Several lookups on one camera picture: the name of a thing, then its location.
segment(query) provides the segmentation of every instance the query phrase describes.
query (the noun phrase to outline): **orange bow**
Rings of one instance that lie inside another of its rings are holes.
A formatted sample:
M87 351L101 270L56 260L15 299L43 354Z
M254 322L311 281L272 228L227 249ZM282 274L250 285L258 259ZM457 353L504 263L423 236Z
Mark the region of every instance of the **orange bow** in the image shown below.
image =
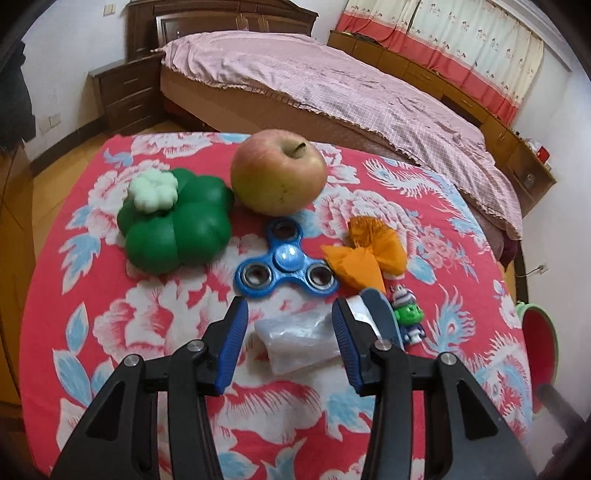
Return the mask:
M353 217L349 236L354 248L322 245L324 257L343 282L357 290L373 287L386 293L382 272L402 275L407 255L396 232L372 217Z

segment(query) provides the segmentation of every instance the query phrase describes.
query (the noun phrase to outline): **plastic bag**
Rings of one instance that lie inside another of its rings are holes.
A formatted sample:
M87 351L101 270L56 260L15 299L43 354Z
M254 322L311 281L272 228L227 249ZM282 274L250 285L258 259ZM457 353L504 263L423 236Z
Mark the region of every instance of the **plastic bag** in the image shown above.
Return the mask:
M361 297L347 299L356 320L370 323L371 314ZM309 312L255 322L255 331L265 344L274 375L309 367L340 355L330 316L332 305L320 305Z

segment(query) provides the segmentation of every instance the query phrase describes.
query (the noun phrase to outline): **white wall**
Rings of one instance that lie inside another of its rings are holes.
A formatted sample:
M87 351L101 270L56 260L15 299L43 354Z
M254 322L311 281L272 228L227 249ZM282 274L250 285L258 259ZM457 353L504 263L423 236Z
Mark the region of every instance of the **white wall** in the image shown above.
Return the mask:
M307 8L318 14L312 29L312 37L326 43L330 30L336 27L348 0L293 0L293 2L299 7Z
M117 4L103 17L105 4ZM26 33L22 67L40 118L61 114L61 124L26 146L29 159L99 117L88 72L125 57L126 0L57 0Z
M586 418L591 412L591 82L579 66L541 139L558 183L524 219L530 301L545 308L558 333L556 388ZM531 454L541 468L564 433L547 413L534 421Z
M564 97L571 72L548 47L511 128L522 138L544 138L550 118Z

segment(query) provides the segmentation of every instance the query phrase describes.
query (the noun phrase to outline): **apple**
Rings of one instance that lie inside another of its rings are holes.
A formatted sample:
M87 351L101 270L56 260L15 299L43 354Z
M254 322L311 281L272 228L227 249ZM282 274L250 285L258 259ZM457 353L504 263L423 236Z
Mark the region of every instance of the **apple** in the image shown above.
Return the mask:
M287 216L309 205L326 184L328 168L318 149L301 135L263 130L236 150L230 180L236 197L269 216Z

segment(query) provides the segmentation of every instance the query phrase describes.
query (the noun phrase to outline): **bolt head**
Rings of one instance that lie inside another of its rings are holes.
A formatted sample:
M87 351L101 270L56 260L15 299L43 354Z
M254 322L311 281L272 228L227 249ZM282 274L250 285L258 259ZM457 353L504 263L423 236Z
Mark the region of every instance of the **bolt head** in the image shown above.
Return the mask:
M189 352L197 353L203 350L204 348L205 343L203 343L203 340L193 340L187 344L187 349L189 350Z
M139 363L139 355L128 355L124 358L123 363L126 367L135 367Z
M449 366L455 365L457 362L457 357L450 352L445 352L441 354L441 361Z
M387 352L392 348L390 340L378 339L374 342L374 347L382 352Z

